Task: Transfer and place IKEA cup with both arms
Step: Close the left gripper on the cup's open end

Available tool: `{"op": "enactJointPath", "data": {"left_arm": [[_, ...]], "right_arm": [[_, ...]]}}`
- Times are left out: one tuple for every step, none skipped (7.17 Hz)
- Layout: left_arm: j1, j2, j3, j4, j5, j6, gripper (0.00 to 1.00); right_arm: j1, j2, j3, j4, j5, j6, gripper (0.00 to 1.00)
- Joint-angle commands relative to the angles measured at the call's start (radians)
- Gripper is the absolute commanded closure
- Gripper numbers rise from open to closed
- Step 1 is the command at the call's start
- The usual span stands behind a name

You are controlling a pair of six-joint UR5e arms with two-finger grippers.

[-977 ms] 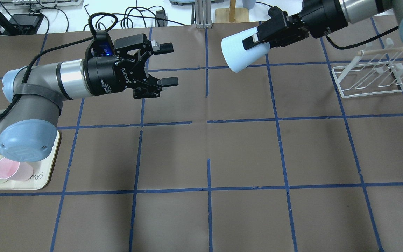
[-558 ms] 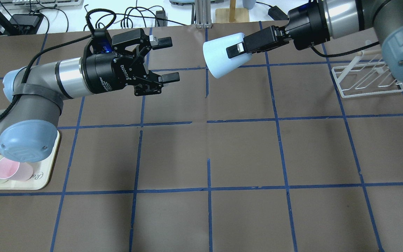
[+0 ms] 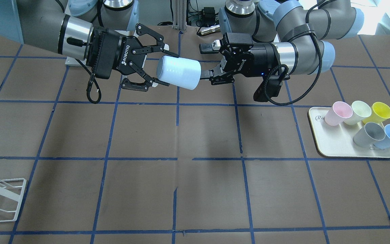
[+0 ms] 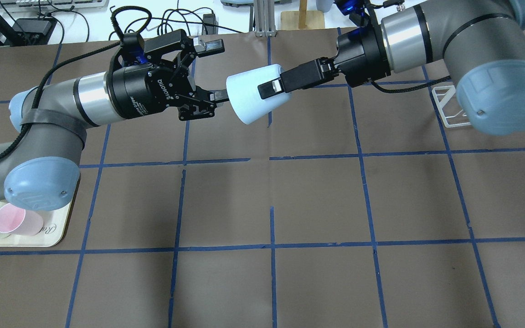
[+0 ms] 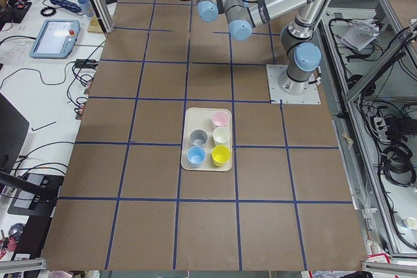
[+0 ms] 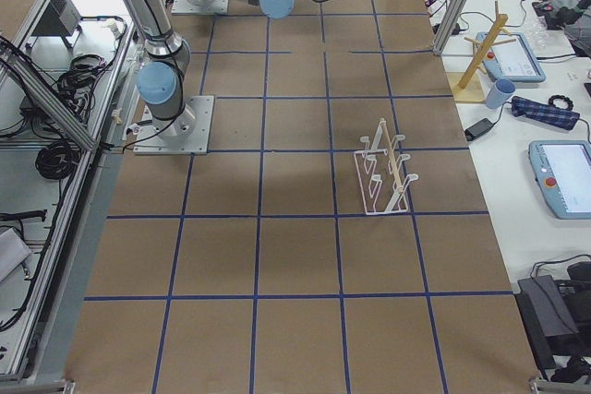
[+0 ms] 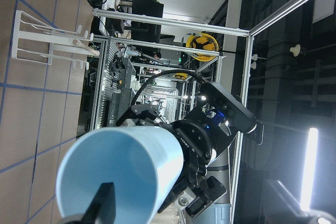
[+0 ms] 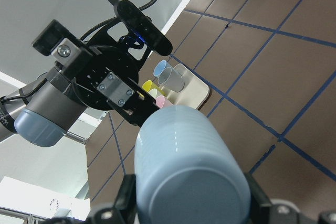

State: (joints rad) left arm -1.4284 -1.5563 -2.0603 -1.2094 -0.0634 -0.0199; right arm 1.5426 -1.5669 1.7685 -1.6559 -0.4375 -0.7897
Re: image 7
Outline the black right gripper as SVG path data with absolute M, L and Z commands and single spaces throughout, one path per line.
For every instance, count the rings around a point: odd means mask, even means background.
M 163 212 L 170 204 L 181 206 L 190 217 L 196 218 L 227 190 L 214 176 L 206 178 L 208 165 L 215 149 L 207 125 L 200 120 L 162 119 L 157 109 L 148 104 L 130 106 L 116 121 L 116 126 L 133 123 L 137 126 L 159 126 L 174 135 L 183 152 L 183 168 L 177 181 L 158 209 Z

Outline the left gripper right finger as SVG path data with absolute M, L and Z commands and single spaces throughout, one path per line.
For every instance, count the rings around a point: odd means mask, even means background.
M 316 216 L 301 210 L 298 201 L 279 180 L 266 181 L 265 219 L 267 223 L 318 223 Z

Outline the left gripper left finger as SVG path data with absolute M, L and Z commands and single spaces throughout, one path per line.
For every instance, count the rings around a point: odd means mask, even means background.
M 114 183 L 102 183 L 81 223 L 114 223 L 116 216 Z

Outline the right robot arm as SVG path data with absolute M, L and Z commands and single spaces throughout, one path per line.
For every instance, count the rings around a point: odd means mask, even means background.
M 195 218 L 227 192 L 219 179 L 206 177 L 206 173 L 236 136 L 238 131 L 230 123 L 236 116 L 227 105 L 211 105 L 206 113 L 202 106 L 197 106 L 182 120 L 157 123 L 174 135 L 183 152 L 181 174 L 159 207 L 159 213 L 177 203 Z

